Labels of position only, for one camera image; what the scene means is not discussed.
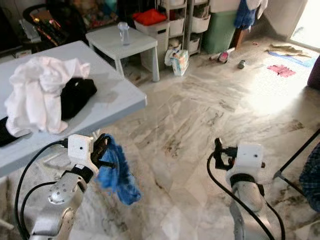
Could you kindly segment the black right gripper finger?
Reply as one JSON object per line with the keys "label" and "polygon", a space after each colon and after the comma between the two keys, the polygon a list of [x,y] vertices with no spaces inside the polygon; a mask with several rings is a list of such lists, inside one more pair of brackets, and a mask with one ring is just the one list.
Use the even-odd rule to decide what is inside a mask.
{"label": "black right gripper finger", "polygon": [[224,147],[223,147],[221,139],[215,138],[213,158],[215,160],[215,168],[216,169],[225,169],[226,168],[226,164],[222,160],[223,151],[224,151]]}

